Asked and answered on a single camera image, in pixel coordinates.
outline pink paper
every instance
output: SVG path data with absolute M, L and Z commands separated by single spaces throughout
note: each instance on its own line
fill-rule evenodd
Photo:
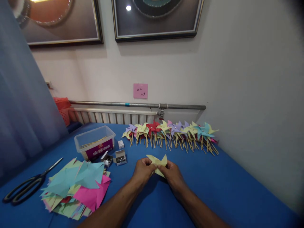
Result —
M 101 184 L 96 182 L 99 186 L 97 189 L 90 189 L 81 186 L 73 198 L 77 199 L 86 205 L 92 212 L 99 208 L 105 194 L 108 190 L 111 178 L 103 175 Z
M 148 84 L 134 83 L 133 97 L 148 99 Z

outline red basket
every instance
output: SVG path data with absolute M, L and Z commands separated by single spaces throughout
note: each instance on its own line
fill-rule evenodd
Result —
M 61 114 L 66 126 L 70 125 L 70 118 L 68 114 L 68 108 L 71 106 L 68 98 L 54 98 L 59 113 Z

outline white wall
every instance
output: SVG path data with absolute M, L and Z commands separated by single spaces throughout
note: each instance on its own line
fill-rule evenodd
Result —
M 54 95 L 72 100 L 206 105 L 199 122 L 290 208 L 303 201 L 304 51 L 283 0 L 205 0 L 194 39 L 117 44 L 111 1 L 100 1 L 105 44 L 33 50 Z M 148 83 L 148 100 L 133 99 Z M 166 111 L 195 120 L 197 112 Z

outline small box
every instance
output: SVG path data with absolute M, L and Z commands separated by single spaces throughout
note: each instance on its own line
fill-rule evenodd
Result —
M 100 161 L 103 162 L 107 168 L 109 168 L 113 162 L 113 156 L 106 155 L 105 157 L 102 157 Z
M 116 163 L 117 166 L 123 165 L 127 163 L 127 157 L 124 150 L 119 150 L 115 152 L 116 158 L 113 158 L 114 163 Z
M 124 142 L 122 140 L 118 141 L 118 147 L 119 149 L 124 148 Z

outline colored paper square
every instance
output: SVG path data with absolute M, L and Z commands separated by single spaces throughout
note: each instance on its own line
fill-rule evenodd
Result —
M 148 84 L 134 83 L 133 97 L 148 99 Z

